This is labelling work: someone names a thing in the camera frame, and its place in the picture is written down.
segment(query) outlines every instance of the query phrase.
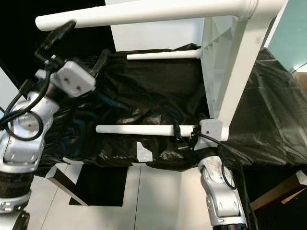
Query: white tape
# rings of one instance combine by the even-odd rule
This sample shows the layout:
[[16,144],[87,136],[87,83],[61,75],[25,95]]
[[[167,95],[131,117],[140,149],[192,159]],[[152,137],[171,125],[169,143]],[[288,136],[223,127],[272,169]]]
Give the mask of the white tape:
[[136,142],[136,150],[137,150],[139,162],[153,161],[153,153],[150,152],[148,149],[144,148],[142,143],[138,141]]

